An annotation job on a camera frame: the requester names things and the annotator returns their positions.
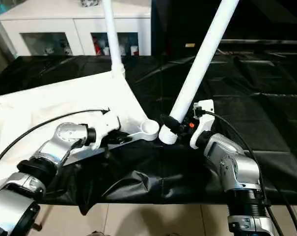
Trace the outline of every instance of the black cable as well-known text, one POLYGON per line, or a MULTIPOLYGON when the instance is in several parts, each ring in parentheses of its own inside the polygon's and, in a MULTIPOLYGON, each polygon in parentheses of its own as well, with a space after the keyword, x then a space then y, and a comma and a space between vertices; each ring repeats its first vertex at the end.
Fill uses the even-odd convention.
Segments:
POLYGON ((58 117, 55 117, 55 118, 52 118, 52 119, 49 119, 45 122, 42 122, 36 126, 34 126, 33 128, 29 129, 28 131, 26 131, 24 134, 22 134, 21 136, 19 136, 17 139, 15 139, 13 142, 10 143, 9 146, 7 146, 3 152, 1 152, 0 154, 0 161, 2 160, 2 158, 4 157, 4 155, 19 141, 21 140, 22 138, 24 138, 26 135, 28 135, 29 133, 31 133, 32 131, 34 131, 35 129, 38 129, 39 127, 45 125, 45 124, 48 124, 48 123, 51 123, 55 120, 58 120, 58 119, 61 119, 61 118, 64 118, 64 117, 69 117, 69 116, 72 116, 72 115, 75 115, 75 114, 78 114, 78 113, 85 113, 85 112, 106 112, 106 110, 83 110, 83 111, 77 111, 77 112, 71 112, 71 113, 67 113, 67 114, 64 114, 64 115, 61 115, 61 116, 58 116, 58 117))
POLYGON ((278 235, 283 236, 284 234, 282 233, 281 228, 280 228, 274 214, 272 213, 272 210, 271 210, 270 206, 266 206, 266 210, 268 212, 268 215, 270 215, 271 221, 274 224, 274 226, 275 226, 275 228, 276 228, 276 230, 278 232, 278 235))
POLYGON ((250 148, 250 146, 246 143, 246 141, 244 140, 244 138, 241 136, 241 134, 235 129, 235 127, 233 127, 233 125, 228 122, 225 118, 215 114, 215 113, 212 113, 212 112, 208 112, 208 111, 204 111, 202 110, 202 113, 203 114, 209 114, 211 116, 214 116, 214 117, 217 117, 219 120, 223 121, 225 124, 227 124, 229 126, 229 128, 232 129, 232 131, 238 136, 238 138, 242 141, 242 143, 244 144, 245 148, 248 150, 248 152, 250 153, 250 156, 251 158, 256 162, 256 165, 258 166, 258 169, 259 169, 259 172, 260 172, 260 185, 261 185, 261 189, 262 189, 262 192, 263 192, 263 196, 264 196, 264 202, 266 204, 266 210, 267 212, 269 213, 270 215, 270 218, 278 232, 278 235, 279 236, 283 236, 283 233, 282 233, 282 230, 276 220, 276 218, 274 217, 274 214, 272 213, 272 210, 270 208, 270 206, 268 206, 268 201, 267 201, 267 196, 266 196, 266 190, 265 190, 265 185, 264 185, 264 179, 263 179, 263 175, 262 175, 262 172, 261 172, 261 167, 258 163, 258 160, 256 158, 256 156, 254 155, 254 152, 253 150, 250 148))
POLYGON ((289 204, 288 199, 286 198, 286 196, 284 195, 284 193, 281 191, 281 189, 274 183, 274 181, 272 181, 272 184, 274 185, 274 187, 276 188, 277 192, 279 193, 280 197, 284 200, 286 208, 290 214, 290 217, 295 225, 295 229, 297 231, 297 217, 291 207, 291 205, 289 204))

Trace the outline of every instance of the tile floor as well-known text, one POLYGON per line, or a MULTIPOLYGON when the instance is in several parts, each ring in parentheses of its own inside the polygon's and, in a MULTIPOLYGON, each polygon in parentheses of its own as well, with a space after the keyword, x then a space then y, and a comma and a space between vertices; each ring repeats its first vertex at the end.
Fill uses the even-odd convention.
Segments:
MULTIPOLYGON (((272 206, 287 236, 296 236, 284 206, 272 206)), ((97 204, 82 216, 76 206, 42 206, 36 220, 43 230, 30 236, 86 236, 97 230, 110 236, 231 236, 226 205, 97 204)))

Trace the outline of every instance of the silver robot arm segment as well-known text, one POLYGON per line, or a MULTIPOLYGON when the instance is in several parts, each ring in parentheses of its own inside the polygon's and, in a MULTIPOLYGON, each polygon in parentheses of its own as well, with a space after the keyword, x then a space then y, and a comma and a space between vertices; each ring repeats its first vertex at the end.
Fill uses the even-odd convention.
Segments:
POLYGON ((221 134, 212 135, 204 156, 220 176, 229 208, 229 231, 237 236, 274 236, 259 184, 259 168, 243 149, 221 134))
POLYGON ((119 119, 112 112, 104 114, 91 128, 86 124, 60 124, 53 137, 29 160, 21 161, 17 166, 19 172, 0 187, 0 236, 27 235, 40 210, 36 201, 44 196, 71 150, 93 143, 96 143, 93 149, 99 148, 102 138, 119 128, 119 119))

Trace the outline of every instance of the black plastic sheet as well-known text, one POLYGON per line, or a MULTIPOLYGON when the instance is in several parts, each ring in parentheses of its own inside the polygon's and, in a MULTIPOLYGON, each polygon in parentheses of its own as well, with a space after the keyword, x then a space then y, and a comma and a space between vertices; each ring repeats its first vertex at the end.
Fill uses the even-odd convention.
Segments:
MULTIPOLYGON (((126 79, 150 119, 169 114, 193 58, 124 59, 126 79)), ((0 95, 110 70, 106 57, 19 57, 0 75, 0 95)), ((194 101, 213 99, 255 151, 268 197, 282 204, 277 184, 297 204, 297 57, 217 56, 194 101)), ((215 121, 214 129, 242 143, 215 121)), ((64 167, 47 204, 224 203, 219 178, 200 150, 187 144, 137 141, 64 167)))

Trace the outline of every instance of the white pipe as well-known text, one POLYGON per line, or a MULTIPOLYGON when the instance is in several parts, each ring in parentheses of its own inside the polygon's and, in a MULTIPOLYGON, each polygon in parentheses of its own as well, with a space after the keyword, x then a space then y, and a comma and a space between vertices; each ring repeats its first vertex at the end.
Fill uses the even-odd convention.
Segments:
MULTIPOLYGON (((213 59, 238 2, 239 0, 222 0, 219 5, 211 26, 207 31, 194 63, 170 113, 170 116, 180 123, 183 121, 191 102, 194 99, 198 87, 213 59)), ((174 144, 177 140, 177 135, 163 125, 159 133, 159 139, 165 144, 174 144)))
POLYGON ((113 73, 124 73, 124 66, 121 61, 118 36, 114 26, 111 0, 103 0, 103 8, 105 12, 107 36, 112 62, 111 70, 113 71, 113 73))

